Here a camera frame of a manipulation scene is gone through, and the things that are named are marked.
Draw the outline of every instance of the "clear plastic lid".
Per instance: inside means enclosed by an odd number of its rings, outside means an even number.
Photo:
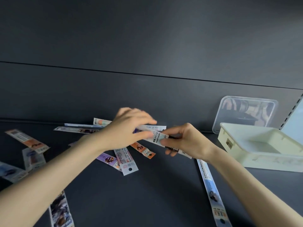
[[[235,123],[254,126],[269,126],[278,108],[274,99],[225,96],[212,126],[215,134],[220,132],[220,123]]]

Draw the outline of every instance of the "cream plastic tray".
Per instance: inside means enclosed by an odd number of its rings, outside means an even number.
[[[279,129],[221,123],[218,140],[244,167],[303,172],[303,145]]]

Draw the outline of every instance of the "forearm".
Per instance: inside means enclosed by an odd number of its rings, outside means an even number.
[[[0,226],[32,227],[58,194],[101,152],[80,143],[3,190]]]
[[[258,227],[302,226],[303,217],[274,195],[240,163],[216,149],[210,163],[227,181]]]

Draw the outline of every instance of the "left hand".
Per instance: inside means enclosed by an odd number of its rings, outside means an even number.
[[[120,108],[115,119],[109,125],[99,132],[83,137],[83,141],[90,142],[98,150],[120,149],[138,140],[153,137],[151,131],[133,134],[137,126],[147,123],[157,124],[157,121],[145,111],[129,107]]]

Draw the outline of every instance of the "hand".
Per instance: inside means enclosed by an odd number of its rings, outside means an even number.
[[[147,123],[157,124],[157,121],[145,111],[128,107],[120,108],[115,119],[103,130],[87,135],[80,141],[90,142],[98,150],[120,149],[138,140],[153,137],[151,131],[141,131],[133,134],[137,126]]]
[[[166,129],[162,133],[166,135],[181,134],[181,137],[177,139],[162,139],[160,143],[164,146],[181,149],[196,159],[209,162],[213,153],[220,149],[190,123]],[[167,149],[165,154],[175,156],[177,152]]]

